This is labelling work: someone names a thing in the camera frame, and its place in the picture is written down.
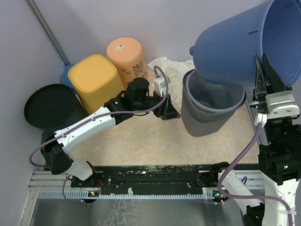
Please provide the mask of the orange cartoon plastic bucket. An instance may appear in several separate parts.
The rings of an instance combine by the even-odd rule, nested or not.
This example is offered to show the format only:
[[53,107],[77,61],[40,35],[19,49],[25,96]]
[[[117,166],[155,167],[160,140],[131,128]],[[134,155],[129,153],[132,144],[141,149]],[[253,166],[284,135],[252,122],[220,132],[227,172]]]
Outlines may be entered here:
[[115,65],[126,88],[135,78],[148,79],[141,43],[131,37],[112,41],[106,49],[106,57]]

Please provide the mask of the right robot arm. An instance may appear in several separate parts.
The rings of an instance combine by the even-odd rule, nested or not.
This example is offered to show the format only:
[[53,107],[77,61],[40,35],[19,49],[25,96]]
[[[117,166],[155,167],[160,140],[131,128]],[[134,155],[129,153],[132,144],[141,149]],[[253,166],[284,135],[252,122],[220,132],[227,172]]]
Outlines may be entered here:
[[[293,90],[283,83],[266,54],[256,58],[256,77],[251,107],[258,109],[256,132],[232,163],[210,174],[210,181],[240,208],[246,226],[295,225],[295,196],[301,181],[301,127]],[[239,179],[234,167],[255,144],[261,132],[267,139],[259,146],[258,164],[265,194],[257,196]]]

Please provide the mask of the grey slotted plastic bin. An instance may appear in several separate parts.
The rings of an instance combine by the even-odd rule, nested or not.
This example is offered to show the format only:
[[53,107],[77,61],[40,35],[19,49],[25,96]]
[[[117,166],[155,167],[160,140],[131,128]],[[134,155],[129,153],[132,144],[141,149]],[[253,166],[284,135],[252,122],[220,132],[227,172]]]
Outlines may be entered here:
[[245,100],[244,87],[205,82],[193,69],[182,81],[181,118],[191,136],[207,136],[220,130]]

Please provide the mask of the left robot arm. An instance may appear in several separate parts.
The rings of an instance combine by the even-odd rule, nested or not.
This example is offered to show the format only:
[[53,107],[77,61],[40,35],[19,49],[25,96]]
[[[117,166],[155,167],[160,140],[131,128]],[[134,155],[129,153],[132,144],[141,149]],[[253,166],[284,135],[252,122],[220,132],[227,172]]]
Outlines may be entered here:
[[93,166],[87,161],[71,157],[71,152],[97,133],[114,127],[135,114],[149,112],[162,120],[180,117],[168,93],[155,90],[150,96],[149,82],[136,78],[128,84],[125,91],[90,116],[55,132],[45,130],[41,136],[40,152],[46,166],[54,175],[67,173],[77,177],[88,187],[94,186],[98,175]]

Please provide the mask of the yellow slotted plastic basket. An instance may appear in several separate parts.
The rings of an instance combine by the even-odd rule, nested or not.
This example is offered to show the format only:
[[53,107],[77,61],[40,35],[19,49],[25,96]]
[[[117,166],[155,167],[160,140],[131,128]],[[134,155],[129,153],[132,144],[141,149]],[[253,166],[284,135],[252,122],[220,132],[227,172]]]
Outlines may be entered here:
[[68,71],[68,78],[89,114],[124,90],[117,68],[99,54],[75,64]]

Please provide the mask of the blue plastic bucket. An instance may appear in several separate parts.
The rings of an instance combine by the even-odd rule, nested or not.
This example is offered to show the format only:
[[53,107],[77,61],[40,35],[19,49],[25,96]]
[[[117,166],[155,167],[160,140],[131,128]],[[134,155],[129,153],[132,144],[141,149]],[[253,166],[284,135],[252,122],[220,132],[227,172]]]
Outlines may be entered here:
[[209,83],[252,86],[256,59],[266,55],[285,84],[301,74],[301,3],[269,0],[204,30],[190,48]]

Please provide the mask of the dark blue cylindrical bin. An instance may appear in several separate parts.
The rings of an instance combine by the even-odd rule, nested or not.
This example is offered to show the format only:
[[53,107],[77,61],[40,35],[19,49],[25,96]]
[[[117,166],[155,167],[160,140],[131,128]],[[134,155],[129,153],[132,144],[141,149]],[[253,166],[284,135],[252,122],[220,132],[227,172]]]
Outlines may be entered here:
[[24,118],[41,130],[56,131],[88,116],[75,91],[63,84],[50,84],[35,91],[24,105]]

